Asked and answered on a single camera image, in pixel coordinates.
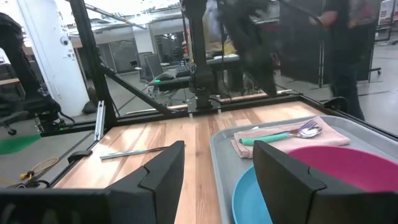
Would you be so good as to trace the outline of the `pink cloth napkin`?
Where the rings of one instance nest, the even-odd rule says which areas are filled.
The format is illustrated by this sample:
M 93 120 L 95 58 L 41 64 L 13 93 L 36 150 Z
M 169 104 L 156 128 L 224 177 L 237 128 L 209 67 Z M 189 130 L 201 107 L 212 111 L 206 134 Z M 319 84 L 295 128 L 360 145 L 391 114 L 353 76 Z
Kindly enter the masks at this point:
M 253 146 L 243 145 L 239 142 L 240 139 L 263 137 L 271 134 L 281 133 L 284 131 L 293 131 L 301 128 L 307 123 L 315 124 L 316 127 L 321 127 L 322 131 L 320 132 L 320 134 L 317 134 L 316 136 L 309 139 L 290 137 L 288 139 L 281 139 L 278 141 L 270 142 L 270 145 L 280 151 L 288 153 L 294 149 L 306 146 L 344 146 L 350 143 L 349 138 L 340 134 L 338 131 L 335 131 L 321 117 L 317 116 L 315 118 L 297 123 L 278 124 L 269 127 L 252 128 L 250 130 L 236 132 L 233 134 L 231 144 L 240 158 L 251 159 Z

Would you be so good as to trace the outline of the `iridescent fork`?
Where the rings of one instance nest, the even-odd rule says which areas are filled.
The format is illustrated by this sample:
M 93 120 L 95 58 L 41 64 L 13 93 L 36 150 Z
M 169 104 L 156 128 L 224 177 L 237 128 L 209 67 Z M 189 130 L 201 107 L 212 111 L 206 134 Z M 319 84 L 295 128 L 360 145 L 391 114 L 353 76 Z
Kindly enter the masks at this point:
M 317 125 L 317 122 L 315 120 L 310 120 L 310 121 L 306 122 L 305 124 L 303 124 L 299 128 L 291 129 L 291 130 L 288 130 L 288 131 L 282 131 L 282 132 L 279 132 L 279 133 L 275 133 L 275 134 L 273 134 L 273 136 L 280 135 L 280 134 L 297 134 L 297 133 L 299 133 L 300 131 L 302 131 L 305 128 L 313 128 L 316 125 Z

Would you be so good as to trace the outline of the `silver aluminium bracket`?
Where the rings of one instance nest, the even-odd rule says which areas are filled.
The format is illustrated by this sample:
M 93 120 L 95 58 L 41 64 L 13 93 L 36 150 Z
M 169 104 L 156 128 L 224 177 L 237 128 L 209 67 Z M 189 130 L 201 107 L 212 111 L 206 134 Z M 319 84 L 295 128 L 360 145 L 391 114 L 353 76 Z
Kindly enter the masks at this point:
M 104 119 L 105 119 L 105 103 L 104 101 L 98 102 L 97 113 L 96 113 L 96 124 L 94 132 L 94 141 L 100 141 L 104 133 Z

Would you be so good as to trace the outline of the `black desk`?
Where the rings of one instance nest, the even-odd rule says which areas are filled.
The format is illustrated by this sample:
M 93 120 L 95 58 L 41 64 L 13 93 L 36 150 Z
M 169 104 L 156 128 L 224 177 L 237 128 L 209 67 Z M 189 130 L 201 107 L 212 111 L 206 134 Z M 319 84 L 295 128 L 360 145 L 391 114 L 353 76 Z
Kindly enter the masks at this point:
M 153 86 L 154 90 L 159 91 L 173 91 L 188 88 L 190 76 L 190 70 L 168 70 L 156 76 L 149 83 L 149 86 Z

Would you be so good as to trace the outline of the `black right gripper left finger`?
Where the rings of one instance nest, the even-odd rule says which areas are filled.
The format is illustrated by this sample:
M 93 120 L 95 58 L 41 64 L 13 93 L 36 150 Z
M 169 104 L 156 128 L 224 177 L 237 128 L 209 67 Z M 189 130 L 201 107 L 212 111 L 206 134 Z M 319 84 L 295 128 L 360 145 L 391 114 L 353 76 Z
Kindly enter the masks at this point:
M 103 189 L 2 189 L 0 224 L 174 224 L 185 143 Z

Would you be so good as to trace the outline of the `grey office chair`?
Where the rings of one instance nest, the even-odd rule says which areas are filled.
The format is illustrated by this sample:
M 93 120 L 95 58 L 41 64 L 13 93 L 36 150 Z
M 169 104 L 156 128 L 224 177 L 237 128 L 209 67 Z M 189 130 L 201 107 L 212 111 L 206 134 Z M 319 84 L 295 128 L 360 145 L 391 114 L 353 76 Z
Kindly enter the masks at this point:
M 136 55 L 136 58 L 137 66 L 134 69 L 139 72 L 140 81 L 149 83 L 164 72 L 157 54 L 152 52 L 141 52 Z

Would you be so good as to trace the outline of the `black office chair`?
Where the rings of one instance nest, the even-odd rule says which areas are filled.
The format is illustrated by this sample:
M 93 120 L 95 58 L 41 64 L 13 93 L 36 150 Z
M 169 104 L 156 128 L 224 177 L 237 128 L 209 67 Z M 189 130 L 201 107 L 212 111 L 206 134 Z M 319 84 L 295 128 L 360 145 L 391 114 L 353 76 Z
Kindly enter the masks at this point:
M 11 124 L 26 118 L 34 118 L 41 133 L 72 128 L 76 124 L 49 94 L 40 93 L 35 98 L 22 101 L 16 94 L 0 92 L 0 126 L 14 136 L 17 131 L 11 128 Z

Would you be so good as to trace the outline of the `grey plastic tray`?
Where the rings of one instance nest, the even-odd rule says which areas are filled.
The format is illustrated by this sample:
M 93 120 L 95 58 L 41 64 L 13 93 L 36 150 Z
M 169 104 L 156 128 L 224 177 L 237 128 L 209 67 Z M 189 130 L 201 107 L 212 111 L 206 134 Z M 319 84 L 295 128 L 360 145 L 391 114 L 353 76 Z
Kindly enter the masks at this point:
M 348 147 L 398 162 L 398 135 L 385 132 L 368 123 L 330 115 L 319 117 L 335 131 L 350 139 Z M 231 141 L 235 133 L 249 131 L 254 127 L 255 125 L 249 125 L 224 129 L 210 139 L 222 224 L 236 224 L 233 212 L 234 189 L 244 173 L 253 166 L 252 159 L 242 159 L 238 156 Z

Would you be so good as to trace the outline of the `teal handled spoon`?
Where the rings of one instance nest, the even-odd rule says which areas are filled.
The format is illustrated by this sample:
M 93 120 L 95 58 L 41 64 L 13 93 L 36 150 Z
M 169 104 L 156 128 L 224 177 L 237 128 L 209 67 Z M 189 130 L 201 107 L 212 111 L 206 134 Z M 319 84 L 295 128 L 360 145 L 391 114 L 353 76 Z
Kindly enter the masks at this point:
M 304 128 L 300 130 L 298 133 L 292 134 L 292 133 L 281 133 L 281 134 L 274 134 L 270 136 L 263 136 L 263 137 L 257 137 L 257 138 L 242 138 L 239 140 L 239 143 L 245 145 L 245 146 L 253 146 L 255 141 L 262 141 L 262 142 L 274 142 L 274 141 L 281 141 L 285 140 L 288 138 L 312 138 L 315 137 L 316 135 L 320 134 L 322 131 L 321 127 L 312 127 L 312 128 Z

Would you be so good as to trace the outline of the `magenta bowl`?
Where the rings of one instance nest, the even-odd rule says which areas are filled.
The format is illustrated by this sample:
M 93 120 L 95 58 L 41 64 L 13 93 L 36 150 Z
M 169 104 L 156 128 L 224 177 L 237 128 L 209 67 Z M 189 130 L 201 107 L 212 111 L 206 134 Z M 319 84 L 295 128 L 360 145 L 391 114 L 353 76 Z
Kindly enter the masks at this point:
M 368 192 L 398 192 L 398 163 L 368 152 L 338 146 L 308 146 L 289 156 Z

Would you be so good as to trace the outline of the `iridescent handled knife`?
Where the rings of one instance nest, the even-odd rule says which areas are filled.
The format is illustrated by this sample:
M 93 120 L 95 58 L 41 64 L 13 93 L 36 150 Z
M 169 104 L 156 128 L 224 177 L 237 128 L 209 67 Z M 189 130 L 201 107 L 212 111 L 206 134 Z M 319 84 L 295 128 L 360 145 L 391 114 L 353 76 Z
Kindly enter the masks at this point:
M 132 155 L 137 155 L 137 154 L 145 154 L 145 153 L 149 153 L 149 152 L 161 151 L 161 150 L 164 150 L 166 148 L 167 148 L 167 146 L 165 146 L 165 147 L 157 147 L 157 148 L 148 149 L 148 150 L 112 152 L 112 153 L 108 153 L 108 154 L 103 154 L 99 158 L 101 160 L 114 159 L 114 158 L 117 158 L 117 157 L 132 156 Z

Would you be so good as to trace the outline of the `blue plate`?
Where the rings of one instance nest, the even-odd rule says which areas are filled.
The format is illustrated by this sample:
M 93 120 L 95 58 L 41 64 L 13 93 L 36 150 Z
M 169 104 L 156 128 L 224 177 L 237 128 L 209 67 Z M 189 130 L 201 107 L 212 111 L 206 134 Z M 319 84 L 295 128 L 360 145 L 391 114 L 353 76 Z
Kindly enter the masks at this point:
M 237 181 L 231 207 L 235 224 L 272 224 L 254 166 Z

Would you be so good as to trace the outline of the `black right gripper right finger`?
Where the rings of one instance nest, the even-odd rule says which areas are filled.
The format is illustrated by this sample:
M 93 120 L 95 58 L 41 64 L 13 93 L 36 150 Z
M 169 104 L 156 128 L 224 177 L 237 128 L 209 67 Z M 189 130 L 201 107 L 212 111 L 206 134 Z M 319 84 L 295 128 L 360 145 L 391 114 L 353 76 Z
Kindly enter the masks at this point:
M 256 141 L 253 163 L 274 224 L 398 224 L 398 192 L 368 192 Z

